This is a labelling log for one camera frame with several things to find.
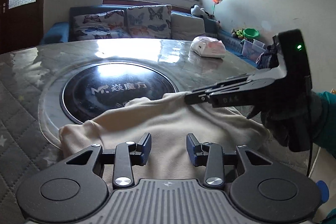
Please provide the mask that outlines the teal right sleeve forearm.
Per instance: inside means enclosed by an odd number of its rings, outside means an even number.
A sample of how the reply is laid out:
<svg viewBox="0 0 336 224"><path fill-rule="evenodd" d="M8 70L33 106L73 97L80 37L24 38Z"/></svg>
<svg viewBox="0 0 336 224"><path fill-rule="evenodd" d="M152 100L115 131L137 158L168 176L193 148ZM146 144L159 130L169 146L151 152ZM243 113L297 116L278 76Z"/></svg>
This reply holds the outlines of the teal right sleeve forearm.
<svg viewBox="0 0 336 224"><path fill-rule="evenodd" d="M317 93L321 100L321 114L314 122L313 142L335 158L335 94Z"/></svg>

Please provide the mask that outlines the gloved right hand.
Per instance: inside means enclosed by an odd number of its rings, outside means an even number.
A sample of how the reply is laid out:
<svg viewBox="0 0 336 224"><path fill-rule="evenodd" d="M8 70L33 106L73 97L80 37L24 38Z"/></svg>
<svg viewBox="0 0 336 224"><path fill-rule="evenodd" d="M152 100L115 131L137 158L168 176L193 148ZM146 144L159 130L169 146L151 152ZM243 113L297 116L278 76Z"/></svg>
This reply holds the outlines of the gloved right hand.
<svg viewBox="0 0 336 224"><path fill-rule="evenodd" d="M315 92L306 96L272 97L262 105L252 106L247 118L257 114L281 146L292 152L303 152L310 150L313 130L322 114L322 101Z"/></svg>

